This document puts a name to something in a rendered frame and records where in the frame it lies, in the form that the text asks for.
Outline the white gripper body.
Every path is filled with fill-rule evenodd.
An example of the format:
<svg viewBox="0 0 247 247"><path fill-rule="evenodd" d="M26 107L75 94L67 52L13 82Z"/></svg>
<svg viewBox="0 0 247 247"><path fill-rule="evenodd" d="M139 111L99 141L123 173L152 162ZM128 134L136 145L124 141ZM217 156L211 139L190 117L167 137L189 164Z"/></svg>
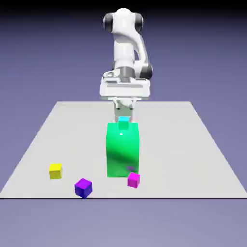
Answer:
<svg viewBox="0 0 247 247"><path fill-rule="evenodd" d="M102 78L99 88L104 99L137 98L147 99L150 96L150 81L130 78L130 82L121 82L120 78Z"/></svg>

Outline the small cyan cube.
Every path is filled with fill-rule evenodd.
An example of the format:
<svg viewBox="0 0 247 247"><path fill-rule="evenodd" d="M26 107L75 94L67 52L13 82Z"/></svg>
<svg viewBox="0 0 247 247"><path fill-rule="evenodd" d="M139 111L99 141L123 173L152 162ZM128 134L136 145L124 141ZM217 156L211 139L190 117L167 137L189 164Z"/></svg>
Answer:
<svg viewBox="0 0 247 247"><path fill-rule="evenodd" d="M129 127L129 117L128 116L119 116L118 118L118 128L126 130Z"/></svg>

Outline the small magenta cube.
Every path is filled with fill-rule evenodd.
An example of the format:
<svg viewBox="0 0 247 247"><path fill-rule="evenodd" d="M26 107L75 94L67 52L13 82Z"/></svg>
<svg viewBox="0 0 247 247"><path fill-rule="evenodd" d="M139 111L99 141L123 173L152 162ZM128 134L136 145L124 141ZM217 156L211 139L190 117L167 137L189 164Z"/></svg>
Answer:
<svg viewBox="0 0 247 247"><path fill-rule="evenodd" d="M137 188L140 183L140 174L131 172L127 178L127 186Z"/></svg>

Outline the small purple cube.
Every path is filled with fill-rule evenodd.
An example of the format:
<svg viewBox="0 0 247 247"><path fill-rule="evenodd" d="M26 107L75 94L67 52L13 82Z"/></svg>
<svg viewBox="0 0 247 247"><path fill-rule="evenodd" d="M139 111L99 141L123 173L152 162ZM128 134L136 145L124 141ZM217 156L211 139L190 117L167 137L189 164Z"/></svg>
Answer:
<svg viewBox="0 0 247 247"><path fill-rule="evenodd" d="M74 184L75 194L81 198L87 198L93 191L92 182L84 178Z"/></svg>

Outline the small yellow cube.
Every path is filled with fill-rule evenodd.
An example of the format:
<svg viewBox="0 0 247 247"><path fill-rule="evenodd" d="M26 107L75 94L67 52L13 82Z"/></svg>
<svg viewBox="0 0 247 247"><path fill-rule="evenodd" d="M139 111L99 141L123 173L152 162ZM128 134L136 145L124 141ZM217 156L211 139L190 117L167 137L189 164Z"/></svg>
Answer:
<svg viewBox="0 0 247 247"><path fill-rule="evenodd" d="M50 179L62 178L62 164L50 164L49 166Z"/></svg>

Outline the large green box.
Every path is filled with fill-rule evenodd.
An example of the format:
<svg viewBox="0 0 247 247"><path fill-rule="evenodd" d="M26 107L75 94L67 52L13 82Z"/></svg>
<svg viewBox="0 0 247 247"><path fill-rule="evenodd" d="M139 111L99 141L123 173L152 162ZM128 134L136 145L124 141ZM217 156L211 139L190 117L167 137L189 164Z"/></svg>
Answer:
<svg viewBox="0 0 247 247"><path fill-rule="evenodd" d="M127 177L139 172L140 138L138 123L108 123L106 133L107 176Z"/></svg>

